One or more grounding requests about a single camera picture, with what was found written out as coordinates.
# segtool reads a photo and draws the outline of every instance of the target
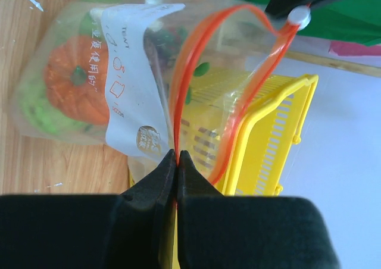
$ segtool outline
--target wooden table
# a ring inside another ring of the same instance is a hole
[[[0,194],[120,193],[127,157],[105,145],[80,146],[20,136],[9,98],[50,22],[72,0],[0,0]]]

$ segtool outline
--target toy pumpkin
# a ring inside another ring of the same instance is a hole
[[[73,36],[50,53],[43,75],[46,97],[67,117],[107,124],[107,67],[106,43],[87,35]]]

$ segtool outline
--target white round tip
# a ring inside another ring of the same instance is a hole
[[[299,25],[298,30],[306,28],[311,21],[311,10],[307,6],[295,7],[288,14],[287,21],[292,25]]]

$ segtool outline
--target green fabric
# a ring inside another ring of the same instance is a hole
[[[269,0],[247,0],[267,4]],[[381,44],[381,0],[341,0],[312,12],[311,23],[300,35],[360,43]]]

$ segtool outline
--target plastic bag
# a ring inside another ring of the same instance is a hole
[[[23,71],[12,113],[24,135],[107,143],[129,156],[134,181],[174,147],[215,183],[297,30],[275,31],[238,0],[78,0]],[[257,48],[269,33],[273,47]]]

